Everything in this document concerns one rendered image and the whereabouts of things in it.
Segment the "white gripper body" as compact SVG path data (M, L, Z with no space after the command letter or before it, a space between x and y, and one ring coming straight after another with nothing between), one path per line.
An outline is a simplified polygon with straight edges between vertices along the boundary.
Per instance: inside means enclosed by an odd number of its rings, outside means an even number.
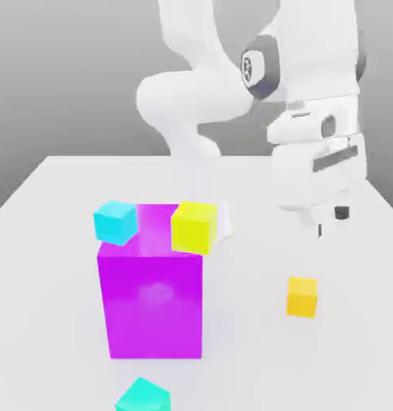
M280 144L271 156L274 192L280 208L309 210L367 178L362 133L319 142Z

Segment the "small orange cube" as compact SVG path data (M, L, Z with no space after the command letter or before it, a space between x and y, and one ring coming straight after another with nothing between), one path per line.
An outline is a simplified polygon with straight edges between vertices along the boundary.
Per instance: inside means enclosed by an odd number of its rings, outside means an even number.
M286 302L286 314L314 318L318 300L318 282L290 276Z

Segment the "small yellow cube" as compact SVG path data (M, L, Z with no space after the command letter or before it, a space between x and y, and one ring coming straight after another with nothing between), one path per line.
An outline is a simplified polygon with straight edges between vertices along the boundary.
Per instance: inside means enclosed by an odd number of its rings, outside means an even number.
M217 236L217 206L182 201L171 216L172 249L208 255Z

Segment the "small cyan cube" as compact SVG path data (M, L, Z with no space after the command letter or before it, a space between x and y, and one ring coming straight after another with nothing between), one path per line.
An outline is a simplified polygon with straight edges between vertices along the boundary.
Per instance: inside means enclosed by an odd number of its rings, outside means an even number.
M109 201L94 212L95 236L101 242L124 246L138 232L137 207Z

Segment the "small turquoise cube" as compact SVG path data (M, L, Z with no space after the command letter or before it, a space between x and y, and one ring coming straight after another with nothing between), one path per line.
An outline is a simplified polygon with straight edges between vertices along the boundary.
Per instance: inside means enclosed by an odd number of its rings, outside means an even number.
M115 403L115 411L171 411L170 392L139 377Z

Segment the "large magenta box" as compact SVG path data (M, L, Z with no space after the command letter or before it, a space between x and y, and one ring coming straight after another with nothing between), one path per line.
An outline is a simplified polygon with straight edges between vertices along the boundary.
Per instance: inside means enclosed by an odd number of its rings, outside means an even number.
M202 357L203 258L172 249L175 204L139 204L138 233L103 243L99 281L112 359Z

